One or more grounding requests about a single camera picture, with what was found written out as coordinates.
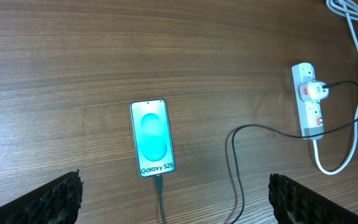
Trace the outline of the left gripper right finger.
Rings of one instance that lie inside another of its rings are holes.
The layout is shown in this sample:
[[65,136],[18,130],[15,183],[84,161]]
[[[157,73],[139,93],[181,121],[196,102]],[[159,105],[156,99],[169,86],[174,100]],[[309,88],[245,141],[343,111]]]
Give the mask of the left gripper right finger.
[[355,213],[285,175],[270,175],[268,189],[268,199],[279,223],[358,223]]

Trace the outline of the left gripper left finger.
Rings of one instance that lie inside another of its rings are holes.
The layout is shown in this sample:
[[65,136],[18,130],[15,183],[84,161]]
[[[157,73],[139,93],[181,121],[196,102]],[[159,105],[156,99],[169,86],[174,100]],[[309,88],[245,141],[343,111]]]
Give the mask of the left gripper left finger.
[[82,195],[79,170],[68,172],[1,206],[0,224],[74,224]]

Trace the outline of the Galaxy S25 smartphone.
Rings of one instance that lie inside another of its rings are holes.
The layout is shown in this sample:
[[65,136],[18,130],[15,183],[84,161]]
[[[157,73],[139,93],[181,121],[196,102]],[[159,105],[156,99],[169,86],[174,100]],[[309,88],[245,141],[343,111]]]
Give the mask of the Galaxy S25 smartphone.
[[166,101],[135,101],[130,109],[140,176],[175,170]]

